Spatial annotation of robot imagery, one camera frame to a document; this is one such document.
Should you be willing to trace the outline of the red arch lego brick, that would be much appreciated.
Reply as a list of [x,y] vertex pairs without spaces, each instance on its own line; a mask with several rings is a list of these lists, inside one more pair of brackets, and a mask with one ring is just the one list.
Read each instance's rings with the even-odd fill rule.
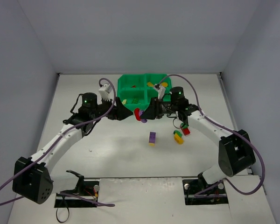
[[134,109],[134,115],[135,115],[135,118],[137,121],[141,121],[141,118],[140,118],[140,109],[139,108],[135,108]]

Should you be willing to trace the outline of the green lego plate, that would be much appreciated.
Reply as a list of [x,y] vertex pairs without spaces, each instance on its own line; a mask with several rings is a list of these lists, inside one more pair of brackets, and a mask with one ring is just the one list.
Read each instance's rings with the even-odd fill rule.
[[138,104],[139,102],[139,99],[138,98],[134,98],[132,101],[131,101],[131,104]]

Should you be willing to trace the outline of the orange lego brick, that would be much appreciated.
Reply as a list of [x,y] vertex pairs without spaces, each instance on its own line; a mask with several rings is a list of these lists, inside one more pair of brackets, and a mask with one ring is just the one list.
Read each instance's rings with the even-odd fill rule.
[[165,87],[165,88],[168,87],[168,83],[167,83],[167,82],[162,82],[161,85],[162,85],[163,87]]

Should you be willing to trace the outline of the yellow lego plate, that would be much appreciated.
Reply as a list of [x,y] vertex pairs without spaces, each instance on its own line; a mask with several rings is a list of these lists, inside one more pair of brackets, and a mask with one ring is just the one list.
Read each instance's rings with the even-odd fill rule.
[[154,84],[151,83],[151,82],[147,82],[147,86],[148,86],[148,87],[154,87]]

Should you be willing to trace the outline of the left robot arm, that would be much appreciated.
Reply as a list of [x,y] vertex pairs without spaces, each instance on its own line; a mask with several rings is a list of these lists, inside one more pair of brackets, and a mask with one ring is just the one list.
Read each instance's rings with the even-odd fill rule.
[[14,167],[13,192],[37,203],[44,203],[52,194],[79,195],[85,189],[84,176],[67,170],[65,176],[53,177],[51,172],[65,153],[83,137],[88,136],[103,118],[124,120],[133,115],[119,97],[97,103],[95,93],[79,94],[82,105],[63,121],[59,133],[41,150],[28,158],[20,157]]

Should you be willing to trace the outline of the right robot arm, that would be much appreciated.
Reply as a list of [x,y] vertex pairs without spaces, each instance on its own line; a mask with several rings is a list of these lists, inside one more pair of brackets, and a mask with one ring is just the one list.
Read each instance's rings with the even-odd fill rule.
[[197,105],[189,103],[180,86],[170,89],[169,101],[163,101],[166,95],[164,87],[156,86],[154,90],[158,95],[151,98],[141,119],[160,119],[164,114],[175,114],[184,125],[198,130],[218,147],[217,162],[198,175],[198,181],[203,187],[226,177],[233,177],[255,163],[256,158],[248,144],[250,139],[246,131],[240,130],[232,134],[222,126],[208,121]]

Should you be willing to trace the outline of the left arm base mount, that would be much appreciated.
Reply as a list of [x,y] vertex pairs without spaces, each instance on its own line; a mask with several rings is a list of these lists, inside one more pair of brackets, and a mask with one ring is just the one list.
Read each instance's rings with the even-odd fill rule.
[[[77,184],[75,188],[66,190],[66,193],[77,195],[92,201],[98,200],[99,190],[96,190],[96,187],[99,188],[99,180],[86,180],[83,175],[73,170],[67,170],[66,172],[74,175],[77,178]],[[60,194],[56,194],[54,207],[55,208],[96,208],[97,205],[72,196],[62,196]]]

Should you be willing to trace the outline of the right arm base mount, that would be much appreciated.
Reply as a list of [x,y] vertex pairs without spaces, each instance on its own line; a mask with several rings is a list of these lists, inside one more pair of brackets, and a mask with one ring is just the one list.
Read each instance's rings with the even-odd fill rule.
[[182,179],[184,202],[187,206],[228,204],[223,181],[204,185],[198,178]]

